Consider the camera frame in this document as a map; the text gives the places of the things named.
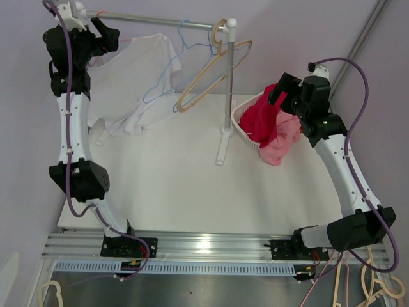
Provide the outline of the white left rack foot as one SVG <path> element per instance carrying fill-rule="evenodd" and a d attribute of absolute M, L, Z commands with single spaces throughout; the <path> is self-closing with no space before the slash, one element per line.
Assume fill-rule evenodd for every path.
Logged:
<path fill-rule="evenodd" d="M 104 146 L 111 135 L 107 130 L 104 130 L 95 141 L 96 146 Z"/>

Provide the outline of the white rack base foot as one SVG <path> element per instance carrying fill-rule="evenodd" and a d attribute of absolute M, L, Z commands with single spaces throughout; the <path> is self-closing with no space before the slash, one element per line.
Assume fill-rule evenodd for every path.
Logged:
<path fill-rule="evenodd" d="M 220 139 L 219 150 L 218 150 L 217 157 L 216 157 L 216 160 L 215 160 L 215 165 L 216 166 L 223 166 L 224 165 L 224 162 L 226 160 L 226 154 L 227 154 L 227 150 L 228 150 L 229 140 L 230 140 L 230 137 L 234 133 L 234 129 L 232 127 L 229 127 L 229 128 L 223 127 L 221 129 L 221 132 L 222 132 L 222 135 L 221 135 L 221 139 Z"/>

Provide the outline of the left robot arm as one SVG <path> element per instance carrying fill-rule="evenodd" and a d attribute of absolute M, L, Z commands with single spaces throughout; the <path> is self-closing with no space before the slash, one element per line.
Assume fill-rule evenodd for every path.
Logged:
<path fill-rule="evenodd" d="M 108 199 L 107 170 L 93 161 L 89 147 L 88 111 L 91 78 L 87 66 L 91 58 L 118 49 L 120 32 L 91 18 L 100 33 L 88 28 L 56 26 L 43 35 L 51 56 L 51 90 L 57 98 L 61 118 L 61 147 L 58 163 L 49 168 L 51 179 L 66 194 L 68 207 L 76 218 L 93 212 L 104 227 L 102 257 L 138 257 L 139 243 L 126 218 Z"/>

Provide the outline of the magenta t shirt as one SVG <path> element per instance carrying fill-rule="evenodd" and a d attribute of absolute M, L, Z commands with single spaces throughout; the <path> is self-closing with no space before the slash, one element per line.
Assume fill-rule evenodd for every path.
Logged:
<path fill-rule="evenodd" d="M 250 106 L 240 118 L 239 126 L 253 142 L 261 144 L 272 133 L 275 127 L 276 117 L 280 111 L 279 106 L 268 103 L 268 94 L 276 84 L 267 86 L 263 94 Z"/>

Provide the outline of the aluminium mounting rail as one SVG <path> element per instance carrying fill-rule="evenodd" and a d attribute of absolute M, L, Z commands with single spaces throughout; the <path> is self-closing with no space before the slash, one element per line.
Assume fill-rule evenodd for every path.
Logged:
<path fill-rule="evenodd" d="M 271 261 L 272 239 L 283 235 L 249 235 L 227 233 L 188 233 L 139 231 L 138 237 L 156 237 L 156 261 L 181 262 L 252 262 Z M 101 229 L 59 228 L 50 233 L 42 258 L 100 259 L 104 232 Z"/>

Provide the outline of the pink wire hanger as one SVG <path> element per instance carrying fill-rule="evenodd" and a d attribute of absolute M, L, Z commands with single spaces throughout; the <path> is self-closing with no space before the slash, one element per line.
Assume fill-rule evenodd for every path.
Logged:
<path fill-rule="evenodd" d="M 139 19 L 134 19 L 133 15 L 130 14 L 124 14 L 124 13 L 113 13 L 113 12 L 108 12 L 105 10 L 100 10 L 100 11 L 91 11 L 88 10 L 86 12 L 86 15 L 88 18 L 99 18 L 100 20 L 116 20 L 116 21 L 123 21 L 123 22 L 137 22 Z M 89 65 L 91 67 L 95 65 L 102 64 L 102 57 L 104 53 L 93 56 L 93 62 L 91 62 Z"/>

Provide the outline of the pale pink tank top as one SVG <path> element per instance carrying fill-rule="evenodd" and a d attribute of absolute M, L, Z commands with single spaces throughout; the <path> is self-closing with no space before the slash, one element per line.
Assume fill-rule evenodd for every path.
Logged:
<path fill-rule="evenodd" d="M 90 67 L 88 126 L 103 120 L 111 136 L 138 135 L 173 115 L 179 96 L 171 76 L 181 62 L 163 34 L 133 38 L 120 53 Z"/>

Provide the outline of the beige plastic hanger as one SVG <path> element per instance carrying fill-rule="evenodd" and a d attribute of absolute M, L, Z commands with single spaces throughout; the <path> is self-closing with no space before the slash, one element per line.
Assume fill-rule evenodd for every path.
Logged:
<path fill-rule="evenodd" d="M 226 82 L 227 19 L 220 19 L 208 32 L 209 60 L 181 93 L 175 111 L 184 113 L 211 93 L 220 83 Z M 233 72 L 241 65 L 252 49 L 251 40 L 235 40 Z"/>

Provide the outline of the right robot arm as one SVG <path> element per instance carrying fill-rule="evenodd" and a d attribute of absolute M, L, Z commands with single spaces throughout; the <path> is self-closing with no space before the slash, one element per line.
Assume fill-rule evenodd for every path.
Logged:
<path fill-rule="evenodd" d="M 367 186 L 356 166 L 352 150 L 346 147 L 347 129 L 340 116 L 330 111 L 330 81 L 324 73 L 299 79 L 288 73 L 281 76 L 268 94 L 268 102 L 296 116 L 302 133 L 322 159 L 336 189 L 342 218 L 326 225 L 299 228 L 293 232 L 291 252 L 307 258 L 315 248 L 338 252 L 380 243 L 396 215 L 383 207 Z"/>

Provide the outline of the silver clothes rack rail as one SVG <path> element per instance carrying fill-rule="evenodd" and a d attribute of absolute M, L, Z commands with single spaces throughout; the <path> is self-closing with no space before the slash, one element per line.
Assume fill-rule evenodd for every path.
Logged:
<path fill-rule="evenodd" d="M 161 26 L 174 26 L 174 27 L 183 27 L 189 29 L 200 29 L 200 30 L 209 30 L 214 28 L 215 26 L 203 22 L 193 22 L 193 21 L 182 21 L 182 20 L 174 20 L 174 19 L 161 19 L 155 17 L 146 17 L 140 15 L 133 15 L 134 19 L 139 19 L 137 23 L 143 24 L 156 24 Z"/>

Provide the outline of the pink t shirt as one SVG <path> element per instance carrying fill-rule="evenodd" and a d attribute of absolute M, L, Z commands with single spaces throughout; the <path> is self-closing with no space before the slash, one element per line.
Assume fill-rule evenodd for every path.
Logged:
<path fill-rule="evenodd" d="M 294 143 L 301 139 L 301 124 L 296 116 L 279 111 L 270 136 L 259 146 L 260 157 L 272 166 L 280 166 Z"/>

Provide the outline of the white perforated plastic basket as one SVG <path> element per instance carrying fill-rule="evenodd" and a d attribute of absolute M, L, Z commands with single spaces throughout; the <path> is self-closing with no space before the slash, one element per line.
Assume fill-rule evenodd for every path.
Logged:
<path fill-rule="evenodd" d="M 276 115 L 275 106 L 268 103 L 268 95 L 260 93 L 235 107 L 231 119 L 239 136 L 252 149 L 259 150 L 277 136 Z"/>

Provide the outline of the silver rack upright pole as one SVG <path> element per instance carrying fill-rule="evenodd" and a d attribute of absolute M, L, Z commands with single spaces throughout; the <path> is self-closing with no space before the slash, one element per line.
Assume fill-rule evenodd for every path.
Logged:
<path fill-rule="evenodd" d="M 231 110 L 232 110 L 232 90 L 233 90 L 233 65 L 234 65 L 234 48 L 236 40 L 236 19 L 228 19 L 224 26 L 224 32 L 227 35 L 227 54 L 226 54 L 226 101 L 225 101 L 225 119 L 222 131 L 224 134 L 230 134 L 233 131 L 231 127 Z"/>

